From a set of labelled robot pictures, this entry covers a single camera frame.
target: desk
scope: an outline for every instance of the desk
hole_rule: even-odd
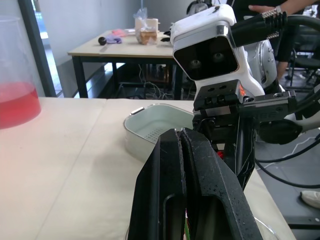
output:
[[[40,98],[42,112],[0,130],[0,239],[123,240],[143,163],[125,150],[132,110],[191,101]],[[253,215],[295,240],[258,173],[244,191]]]
[[[173,98],[181,99],[183,72],[173,58],[173,48],[169,42],[161,42],[160,39],[168,37],[159,33],[157,45],[139,44],[135,35],[122,38],[122,44],[107,44],[101,46],[98,38],[110,34],[107,31],[85,44],[68,52],[72,56],[76,83],[80,98],[87,98],[86,78],[83,63],[112,63],[115,91],[119,88],[116,63],[128,64],[169,64],[176,65],[175,79],[173,81]]]

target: pink liquid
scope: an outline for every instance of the pink liquid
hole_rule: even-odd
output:
[[[33,84],[0,83],[0,129],[23,124],[40,112],[41,107]]]

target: glass beaker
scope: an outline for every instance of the glass beaker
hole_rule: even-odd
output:
[[[41,111],[19,21],[0,15],[0,129],[23,124]]]

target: purple object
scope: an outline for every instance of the purple object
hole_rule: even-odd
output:
[[[121,44],[122,39],[121,39],[121,37],[110,34],[110,35],[106,36],[106,43],[107,44]]]

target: orange label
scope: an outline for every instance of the orange label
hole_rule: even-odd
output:
[[[244,97],[246,95],[246,90],[244,90],[244,88],[242,87],[241,84],[239,84],[239,91],[240,91],[240,95],[242,97]]]

